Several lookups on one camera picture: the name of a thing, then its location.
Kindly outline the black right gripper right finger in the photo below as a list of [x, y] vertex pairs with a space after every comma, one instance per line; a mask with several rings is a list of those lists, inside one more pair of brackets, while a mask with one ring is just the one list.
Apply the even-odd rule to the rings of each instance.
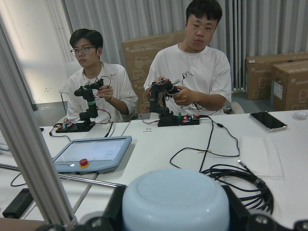
[[272, 220], [267, 213], [247, 209], [232, 189], [223, 185], [222, 188], [229, 200], [230, 231], [270, 231]]

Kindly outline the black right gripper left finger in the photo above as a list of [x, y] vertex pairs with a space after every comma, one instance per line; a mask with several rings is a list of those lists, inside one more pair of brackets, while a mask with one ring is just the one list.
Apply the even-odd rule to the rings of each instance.
[[126, 186], [114, 189], [107, 207], [100, 217], [94, 217], [79, 225], [80, 231], [123, 231], [122, 201]]

